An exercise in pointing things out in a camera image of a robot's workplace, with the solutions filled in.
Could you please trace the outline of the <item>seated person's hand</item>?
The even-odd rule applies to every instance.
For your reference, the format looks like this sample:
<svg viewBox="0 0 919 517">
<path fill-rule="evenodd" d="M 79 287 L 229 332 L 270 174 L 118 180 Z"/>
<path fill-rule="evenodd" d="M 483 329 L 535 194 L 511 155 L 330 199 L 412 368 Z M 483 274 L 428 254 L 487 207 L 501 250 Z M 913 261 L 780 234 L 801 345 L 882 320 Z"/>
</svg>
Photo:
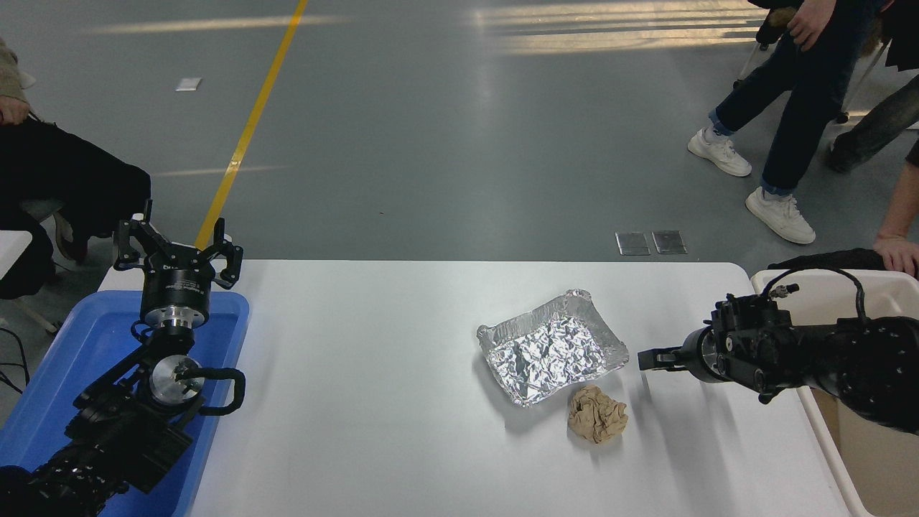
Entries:
<svg viewBox="0 0 919 517">
<path fill-rule="evenodd" d="M 23 124 L 23 122 L 29 118 L 29 115 L 32 114 L 32 106 L 29 102 L 9 96 L 0 97 L 0 109 L 2 126 L 17 126 Z"/>
</svg>

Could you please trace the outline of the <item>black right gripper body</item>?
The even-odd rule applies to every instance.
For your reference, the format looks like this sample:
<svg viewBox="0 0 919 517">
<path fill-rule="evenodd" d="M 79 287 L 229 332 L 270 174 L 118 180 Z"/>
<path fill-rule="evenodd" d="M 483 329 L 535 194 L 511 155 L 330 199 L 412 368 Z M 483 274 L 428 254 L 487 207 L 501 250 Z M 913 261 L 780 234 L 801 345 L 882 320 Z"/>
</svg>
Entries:
<svg viewBox="0 0 919 517">
<path fill-rule="evenodd" d="M 687 372 L 702 382 L 710 381 L 710 329 L 699 328 L 686 337 L 680 356 Z"/>
</svg>

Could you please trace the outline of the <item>walking person's hand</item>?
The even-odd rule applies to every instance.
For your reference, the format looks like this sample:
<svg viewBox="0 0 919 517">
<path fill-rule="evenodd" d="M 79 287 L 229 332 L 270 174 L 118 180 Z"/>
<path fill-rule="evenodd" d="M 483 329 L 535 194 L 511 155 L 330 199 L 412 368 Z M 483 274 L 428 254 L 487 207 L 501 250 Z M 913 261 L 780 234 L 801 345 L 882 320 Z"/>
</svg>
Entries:
<svg viewBox="0 0 919 517">
<path fill-rule="evenodd" d="M 788 35 L 801 52 L 813 48 L 836 9 L 834 0 L 806 0 L 787 25 Z"/>
</svg>

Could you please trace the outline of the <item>hand of person beside bin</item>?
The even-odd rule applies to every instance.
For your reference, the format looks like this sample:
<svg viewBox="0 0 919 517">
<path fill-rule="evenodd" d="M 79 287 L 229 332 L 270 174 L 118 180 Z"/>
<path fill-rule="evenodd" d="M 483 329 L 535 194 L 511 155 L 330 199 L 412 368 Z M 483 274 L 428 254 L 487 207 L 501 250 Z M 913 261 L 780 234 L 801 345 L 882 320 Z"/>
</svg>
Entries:
<svg viewBox="0 0 919 517">
<path fill-rule="evenodd" d="M 879 233 L 873 249 L 882 259 L 886 271 L 902 272 L 918 279 L 918 245 L 904 236 Z"/>
</svg>

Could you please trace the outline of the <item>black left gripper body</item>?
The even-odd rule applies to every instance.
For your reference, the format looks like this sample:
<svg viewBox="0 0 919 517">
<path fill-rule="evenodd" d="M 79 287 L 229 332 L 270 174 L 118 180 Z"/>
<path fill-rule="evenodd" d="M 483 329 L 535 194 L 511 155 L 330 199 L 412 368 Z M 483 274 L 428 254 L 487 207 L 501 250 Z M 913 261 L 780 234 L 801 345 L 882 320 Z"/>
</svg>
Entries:
<svg viewBox="0 0 919 517">
<path fill-rule="evenodd" d="M 144 259 L 142 317 L 166 317 L 177 307 L 191 317 L 210 316 L 215 271 L 196 248 L 149 251 Z"/>
</svg>

